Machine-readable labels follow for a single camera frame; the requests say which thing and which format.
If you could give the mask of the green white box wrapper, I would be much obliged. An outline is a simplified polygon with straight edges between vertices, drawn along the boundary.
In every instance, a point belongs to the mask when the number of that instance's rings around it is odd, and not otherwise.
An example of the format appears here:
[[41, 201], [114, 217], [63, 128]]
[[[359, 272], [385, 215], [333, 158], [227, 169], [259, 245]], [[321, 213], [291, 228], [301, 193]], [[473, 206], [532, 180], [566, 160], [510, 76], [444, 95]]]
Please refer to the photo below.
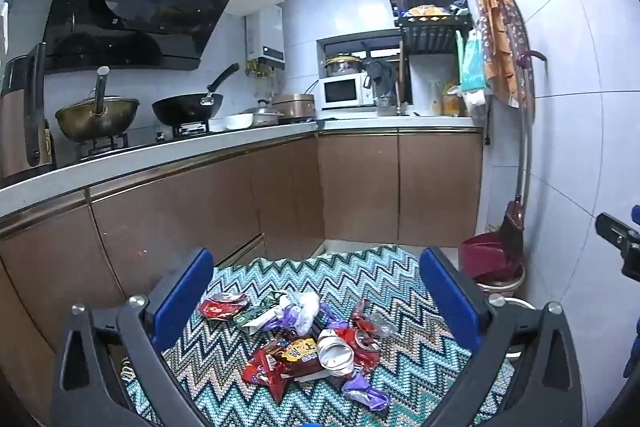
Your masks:
[[275, 319], [290, 304], [288, 295], [283, 291], [273, 291], [246, 310], [233, 317], [233, 324], [248, 335], [259, 333], [262, 328]]

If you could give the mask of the red skittles candy bag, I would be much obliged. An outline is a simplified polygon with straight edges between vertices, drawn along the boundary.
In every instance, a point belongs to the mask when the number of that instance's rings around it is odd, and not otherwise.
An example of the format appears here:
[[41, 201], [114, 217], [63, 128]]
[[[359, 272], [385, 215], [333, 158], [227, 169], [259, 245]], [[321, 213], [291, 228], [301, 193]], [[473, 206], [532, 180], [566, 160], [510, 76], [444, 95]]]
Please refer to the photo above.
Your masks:
[[267, 387], [275, 403], [280, 403], [288, 385], [300, 376], [302, 357], [293, 353], [294, 341], [273, 340], [257, 349], [242, 370], [242, 381]]

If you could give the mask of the purple premium wrapper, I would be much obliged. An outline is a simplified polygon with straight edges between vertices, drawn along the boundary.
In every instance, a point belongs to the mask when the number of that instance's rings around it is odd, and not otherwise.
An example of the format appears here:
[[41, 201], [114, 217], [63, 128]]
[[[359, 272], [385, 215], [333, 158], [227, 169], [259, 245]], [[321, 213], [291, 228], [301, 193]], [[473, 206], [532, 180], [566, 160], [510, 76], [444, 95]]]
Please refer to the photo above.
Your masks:
[[390, 397], [375, 388], [361, 372], [356, 372], [342, 386], [342, 395], [366, 407], [370, 412], [383, 412], [390, 406]]

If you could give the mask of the dark chocolate snack bag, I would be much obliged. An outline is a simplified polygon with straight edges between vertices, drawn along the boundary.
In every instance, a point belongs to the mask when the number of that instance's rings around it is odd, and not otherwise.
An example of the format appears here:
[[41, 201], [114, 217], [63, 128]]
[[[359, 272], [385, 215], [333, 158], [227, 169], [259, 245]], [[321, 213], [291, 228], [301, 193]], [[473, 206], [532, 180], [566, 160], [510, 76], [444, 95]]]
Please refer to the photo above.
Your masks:
[[276, 360], [276, 373], [282, 379], [313, 381], [326, 375], [314, 338], [281, 339], [271, 356]]

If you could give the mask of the purple gloves plastic bundle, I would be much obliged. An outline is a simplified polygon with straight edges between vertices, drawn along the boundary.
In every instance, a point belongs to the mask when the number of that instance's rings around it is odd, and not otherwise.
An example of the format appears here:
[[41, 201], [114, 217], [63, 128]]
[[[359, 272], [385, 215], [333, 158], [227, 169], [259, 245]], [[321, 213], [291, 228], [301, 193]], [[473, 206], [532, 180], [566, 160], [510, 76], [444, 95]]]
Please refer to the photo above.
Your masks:
[[315, 291], [286, 293], [272, 311], [274, 317], [262, 328], [265, 332], [282, 329], [306, 337], [318, 315], [328, 329], [346, 329], [348, 326], [348, 322], [335, 314]]

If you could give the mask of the clear red plastic wrapper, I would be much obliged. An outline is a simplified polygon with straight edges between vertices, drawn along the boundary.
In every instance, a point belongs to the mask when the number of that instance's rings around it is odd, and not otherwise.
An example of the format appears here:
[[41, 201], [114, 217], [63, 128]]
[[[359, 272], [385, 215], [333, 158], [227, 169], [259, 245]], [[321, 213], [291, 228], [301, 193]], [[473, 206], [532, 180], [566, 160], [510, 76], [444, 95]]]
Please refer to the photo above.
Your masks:
[[361, 299], [352, 310], [352, 325], [341, 337], [354, 351], [355, 366], [371, 373], [381, 361], [381, 341], [398, 334], [398, 327], [381, 313], [368, 310], [369, 301]]

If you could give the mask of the brown lower kitchen cabinets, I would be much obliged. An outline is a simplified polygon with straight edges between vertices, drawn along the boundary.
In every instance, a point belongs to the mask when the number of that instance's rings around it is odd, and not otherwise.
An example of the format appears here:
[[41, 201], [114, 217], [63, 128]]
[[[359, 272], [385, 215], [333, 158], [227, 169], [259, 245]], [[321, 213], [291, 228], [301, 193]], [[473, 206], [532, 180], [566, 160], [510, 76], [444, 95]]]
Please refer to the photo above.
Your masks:
[[1, 193], [1, 370], [49, 419], [74, 303], [114, 307], [198, 247], [305, 259], [329, 241], [457, 247], [475, 230], [471, 129], [255, 129], [128, 150]]

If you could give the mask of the maroon dustpan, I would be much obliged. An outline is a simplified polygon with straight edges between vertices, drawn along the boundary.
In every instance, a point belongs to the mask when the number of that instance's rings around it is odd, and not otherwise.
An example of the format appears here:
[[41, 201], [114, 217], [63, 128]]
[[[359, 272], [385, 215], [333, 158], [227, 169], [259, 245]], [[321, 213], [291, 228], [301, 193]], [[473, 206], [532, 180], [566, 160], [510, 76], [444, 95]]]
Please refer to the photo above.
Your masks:
[[458, 250], [460, 271], [480, 283], [515, 280], [522, 272], [523, 246], [520, 233], [506, 239], [500, 232], [471, 237]]

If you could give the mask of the maroon broom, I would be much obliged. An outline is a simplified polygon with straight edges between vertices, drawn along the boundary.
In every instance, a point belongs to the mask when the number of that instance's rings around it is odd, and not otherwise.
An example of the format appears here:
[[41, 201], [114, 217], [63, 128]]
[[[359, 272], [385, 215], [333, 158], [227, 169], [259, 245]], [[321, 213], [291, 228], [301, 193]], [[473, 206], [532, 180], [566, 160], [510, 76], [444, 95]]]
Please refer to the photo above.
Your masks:
[[506, 262], [517, 265], [524, 258], [524, 229], [533, 160], [533, 125], [535, 118], [535, 80], [533, 60], [547, 63], [547, 57], [535, 50], [527, 50], [516, 60], [518, 80], [518, 176], [514, 199], [506, 206], [498, 234]]

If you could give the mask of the black frying pan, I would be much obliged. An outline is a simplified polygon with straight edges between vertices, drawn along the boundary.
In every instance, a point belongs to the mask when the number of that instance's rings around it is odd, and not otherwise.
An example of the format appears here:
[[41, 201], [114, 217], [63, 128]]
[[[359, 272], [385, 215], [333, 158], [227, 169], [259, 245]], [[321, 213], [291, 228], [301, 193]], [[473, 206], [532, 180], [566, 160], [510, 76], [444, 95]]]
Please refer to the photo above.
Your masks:
[[240, 70], [239, 63], [227, 67], [203, 93], [192, 93], [162, 98], [152, 104], [156, 118], [164, 126], [179, 128], [183, 124], [205, 124], [221, 109], [224, 96], [218, 88]]

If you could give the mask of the teal hanging bag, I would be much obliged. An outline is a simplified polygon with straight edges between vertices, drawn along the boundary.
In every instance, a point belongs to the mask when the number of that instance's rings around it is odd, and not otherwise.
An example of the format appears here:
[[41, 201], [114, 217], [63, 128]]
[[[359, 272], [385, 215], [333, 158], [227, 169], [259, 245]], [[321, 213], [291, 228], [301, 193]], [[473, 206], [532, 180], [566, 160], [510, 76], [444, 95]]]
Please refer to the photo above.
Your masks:
[[462, 93], [485, 90], [484, 51], [482, 35], [471, 29], [466, 38], [456, 31], [459, 66], [459, 87]]

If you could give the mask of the brown thermos kettle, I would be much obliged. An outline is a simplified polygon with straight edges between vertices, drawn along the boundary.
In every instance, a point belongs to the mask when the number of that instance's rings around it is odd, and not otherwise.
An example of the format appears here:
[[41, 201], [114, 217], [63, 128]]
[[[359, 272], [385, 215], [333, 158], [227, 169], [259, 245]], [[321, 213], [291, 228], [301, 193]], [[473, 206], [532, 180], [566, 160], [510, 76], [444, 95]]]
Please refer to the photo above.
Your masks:
[[55, 167], [44, 115], [44, 42], [6, 63], [1, 87], [1, 186], [25, 181]]

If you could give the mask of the brown rice cooker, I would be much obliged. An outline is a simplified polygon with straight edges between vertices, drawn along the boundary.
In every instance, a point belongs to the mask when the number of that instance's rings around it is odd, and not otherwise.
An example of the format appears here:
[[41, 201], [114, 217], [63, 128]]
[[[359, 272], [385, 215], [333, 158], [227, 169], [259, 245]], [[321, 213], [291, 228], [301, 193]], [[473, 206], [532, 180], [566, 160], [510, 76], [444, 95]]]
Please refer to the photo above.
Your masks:
[[316, 102], [312, 94], [282, 94], [272, 99], [274, 110], [283, 120], [306, 120], [316, 118]]

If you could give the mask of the black dish rack shelf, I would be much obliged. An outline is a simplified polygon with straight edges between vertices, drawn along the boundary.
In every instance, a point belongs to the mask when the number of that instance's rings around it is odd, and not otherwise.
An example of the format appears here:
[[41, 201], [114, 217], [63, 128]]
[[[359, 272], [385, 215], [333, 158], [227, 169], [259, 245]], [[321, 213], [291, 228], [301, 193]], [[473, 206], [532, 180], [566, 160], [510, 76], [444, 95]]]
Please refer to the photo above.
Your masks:
[[405, 50], [413, 55], [454, 54], [472, 28], [466, 0], [390, 0]]

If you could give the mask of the black range hood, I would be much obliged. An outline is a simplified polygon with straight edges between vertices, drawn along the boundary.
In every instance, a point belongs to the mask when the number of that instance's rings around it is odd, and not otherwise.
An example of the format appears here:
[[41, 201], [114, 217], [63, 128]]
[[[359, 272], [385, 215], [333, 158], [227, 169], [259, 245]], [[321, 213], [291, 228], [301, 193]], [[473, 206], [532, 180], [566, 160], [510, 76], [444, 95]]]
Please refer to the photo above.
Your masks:
[[230, 0], [52, 0], [46, 71], [194, 70]]

